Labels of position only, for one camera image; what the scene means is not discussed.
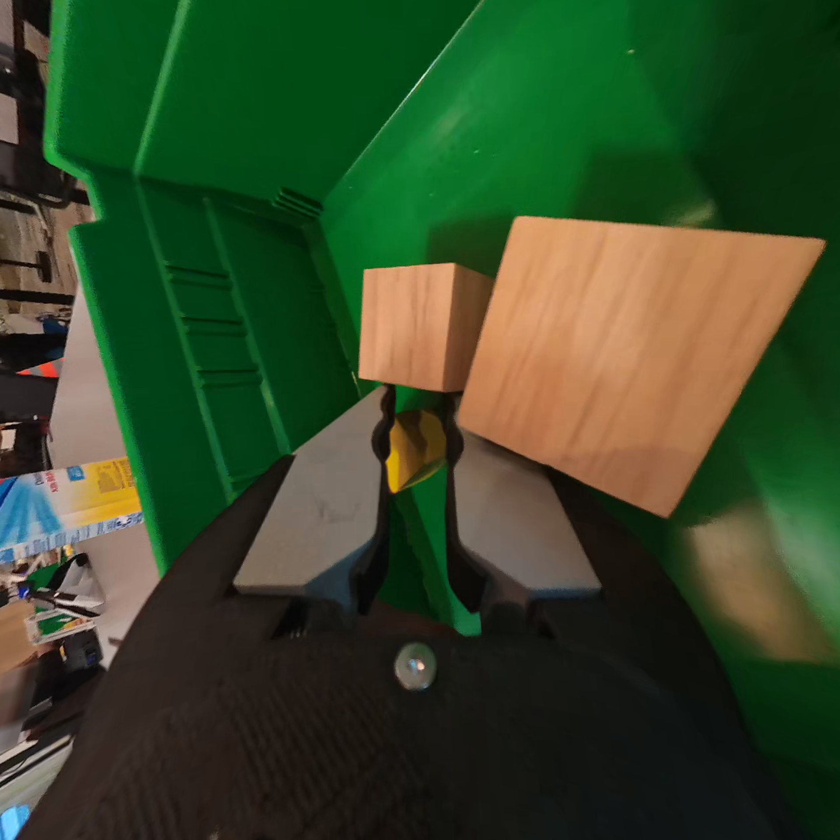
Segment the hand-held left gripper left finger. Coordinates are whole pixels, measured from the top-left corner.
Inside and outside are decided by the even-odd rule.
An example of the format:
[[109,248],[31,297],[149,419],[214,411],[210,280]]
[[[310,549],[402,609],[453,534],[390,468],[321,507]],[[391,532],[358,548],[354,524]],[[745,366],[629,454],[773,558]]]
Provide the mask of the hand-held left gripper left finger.
[[370,611],[389,562],[393,422],[394,386],[381,385],[299,447],[234,578],[239,594]]

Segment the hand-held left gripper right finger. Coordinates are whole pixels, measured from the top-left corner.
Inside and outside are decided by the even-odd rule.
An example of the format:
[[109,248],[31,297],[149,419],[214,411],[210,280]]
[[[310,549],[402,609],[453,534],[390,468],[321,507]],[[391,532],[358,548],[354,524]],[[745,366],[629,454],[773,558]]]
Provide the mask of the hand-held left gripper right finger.
[[602,583],[544,468],[459,423],[445,396],[447,577],[469,613],[598,596]]

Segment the small yellow cube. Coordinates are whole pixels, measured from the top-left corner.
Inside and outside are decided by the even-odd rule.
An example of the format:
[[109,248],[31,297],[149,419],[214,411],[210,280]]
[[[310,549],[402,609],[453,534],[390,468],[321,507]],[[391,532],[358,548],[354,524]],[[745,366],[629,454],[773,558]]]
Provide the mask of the small yellow cube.
[[395,495],[444,467],[446,444],[444,427],[435,412],[416,409],[396,414],[385,462],[389,491]]

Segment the large wooden cube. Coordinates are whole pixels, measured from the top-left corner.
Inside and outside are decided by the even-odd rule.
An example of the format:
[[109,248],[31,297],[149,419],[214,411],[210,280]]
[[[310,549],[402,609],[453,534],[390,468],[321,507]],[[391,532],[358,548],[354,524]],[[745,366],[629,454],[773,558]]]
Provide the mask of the large wooden cube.
[[458,422],[667,518],[825,246],[516,217]]

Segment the medium wooden cube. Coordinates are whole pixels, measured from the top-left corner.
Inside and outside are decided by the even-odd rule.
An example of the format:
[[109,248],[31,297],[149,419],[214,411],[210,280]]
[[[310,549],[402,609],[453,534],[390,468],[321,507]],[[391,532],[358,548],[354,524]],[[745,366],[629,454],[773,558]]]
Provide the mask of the medium wooden cube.
[[359,378],[462,393],[494,285],[455,263],[366,269]]

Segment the green plastic bin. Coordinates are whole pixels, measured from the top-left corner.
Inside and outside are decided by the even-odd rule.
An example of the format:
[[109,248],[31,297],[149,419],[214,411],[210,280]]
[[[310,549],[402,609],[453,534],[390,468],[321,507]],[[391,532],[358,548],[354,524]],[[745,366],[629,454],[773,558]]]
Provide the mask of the green plastic bin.
[[53,2],[45,152],[154,559],[371,390],[363,270],[515,217],[826,248],[668,520],[598,500],[838,838],[838,2]]

